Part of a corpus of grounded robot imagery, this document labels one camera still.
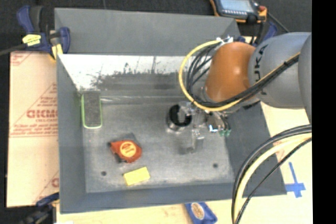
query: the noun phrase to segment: blue clamp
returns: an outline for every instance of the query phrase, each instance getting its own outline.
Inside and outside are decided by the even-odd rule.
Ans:
[[[193,224],[214,224],[218,220],[205,202],[185,204],[185,208],[187,209]]]
[[[30,7],[25,5],[18,10],[16,13],[16,18],[18,23],[24,28],[26,32],[26,37],[29,39],[32,37],[32,40],[29,42],[24,42],[26,44],[25,49],[30,51],[45,51],[55,57],[52,48],[57,44],[50,42],[53,38],[59,38],[62,52],[67,53],[70,47],[70,30],[68,27],[61,27],[54,34],[44,33],[40,30],[40,13],[42,11],[42,6]]]

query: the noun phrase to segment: blue tape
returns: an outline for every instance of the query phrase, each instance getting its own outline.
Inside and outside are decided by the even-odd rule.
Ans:
[[[293,168],[293,163],[289,162],[289,168],[292,172],[292,176],[294,179],[294,183],[292,184],[285,184],[285,188],[287,192],[294,192],[295,198],[302,197],[301,191],[306,190],[305,185],[303,183],[298,183],[298,180],[296,178],[294,168]]]

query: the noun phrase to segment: gray surface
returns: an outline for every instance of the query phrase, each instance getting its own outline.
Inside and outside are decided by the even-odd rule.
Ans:
[[[70,28],[69,53],[186,55],[206,41],[239,35],[229,18],[117,10],[56,8],[55,25]]]

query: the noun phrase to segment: cardboard sheet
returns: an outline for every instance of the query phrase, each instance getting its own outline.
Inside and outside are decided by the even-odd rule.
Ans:
[[[59,189],[56,62],[10,56],[7,207],[30,206]]]

